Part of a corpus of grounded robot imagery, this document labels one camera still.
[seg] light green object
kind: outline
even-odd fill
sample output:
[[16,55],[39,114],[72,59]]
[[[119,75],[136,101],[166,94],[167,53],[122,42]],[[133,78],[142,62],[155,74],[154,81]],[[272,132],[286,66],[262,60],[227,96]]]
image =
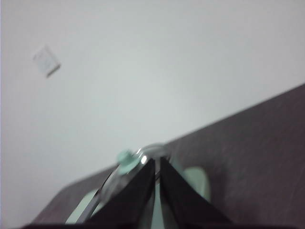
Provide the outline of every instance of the light green object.
[[130,172],[133,168],[137,166],[140,162],[140,158],[137,156],[134,156],[131,150],[124,150],[120,152],[118,155],[118,172],[120,175],[126,174]]
[[[211,200],[211,192],[210,192],[210,184],[208,177],[205,171],[200,167],[189,167],[184,171],[182,168],[179,168],[179,174],[183,176],[183,178],[190,184],[190,186],[203,198],[210,202]],[[160,184],[157,184],[155,187],[155,203],[154,209],[152,214],[152,229],[163,229],[163,216],[161,211],[161,203],[160,203]],[[81,216],[82,212],[85,210],[89,202],[92,200],[96,193],[97,189],[92,190],[78,204],[76,209],[72,212],[69,218],[66,221],[66,224],[74,224],[76,223],[77,219]],[[94,215],[98,210],[102,208],[102,204],[99,204],[97,208],[94,210]]]
[[89,202],[94,197],[95,193],[98,189],[92,190],[91,192],[87,193],[84,198],[80,201],[76,209],[72,212],[69,218],[66,221],[66,224],[76,223],[78,218],[81,216],[82,212],[85,210]]
[[208,202],[211,202],[210,182],[206,172],[200,167],[189,167],[184,170],[186,181]]

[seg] light green bottle cap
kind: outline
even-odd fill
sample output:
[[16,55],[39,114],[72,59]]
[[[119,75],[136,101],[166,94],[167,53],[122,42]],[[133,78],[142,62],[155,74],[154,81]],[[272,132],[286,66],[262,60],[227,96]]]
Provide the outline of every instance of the light green bottle cap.
[[140,158],[134,156],[131,150],[124,150],[118,155],[118,172],[123,175],[129,173],[140,162]]

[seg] dark wooden table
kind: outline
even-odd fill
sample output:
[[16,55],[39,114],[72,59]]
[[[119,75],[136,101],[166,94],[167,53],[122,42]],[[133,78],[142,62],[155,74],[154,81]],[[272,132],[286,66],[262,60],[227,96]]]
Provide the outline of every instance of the dark wooden table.
[[[206,170],[212,203],[231,220],[305,228],[305,85],[167,146]],[[34,222],[65,222],[112,169],[64,188]]]

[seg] white wall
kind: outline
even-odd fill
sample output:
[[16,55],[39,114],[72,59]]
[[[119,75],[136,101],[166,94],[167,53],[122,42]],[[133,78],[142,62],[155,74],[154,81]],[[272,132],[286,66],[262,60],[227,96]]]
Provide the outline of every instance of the white wall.
[[[1,1],[1,219],[29,223],[124,148],[305,82],[305,1]],[[44,44],[62,67],[32,61]]]

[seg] black object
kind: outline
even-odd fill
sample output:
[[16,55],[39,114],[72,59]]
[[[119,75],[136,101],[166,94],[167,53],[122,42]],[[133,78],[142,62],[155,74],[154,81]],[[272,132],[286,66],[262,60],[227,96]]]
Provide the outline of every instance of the black object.
[[[292,227],[235,225],[198,195],[161,158],[161,197],[169,203],[180,229],[292,229]],[[27,225],[24,229],[135,229],[154,191],[155,162],[149,162],[130,183],[83,224]]]

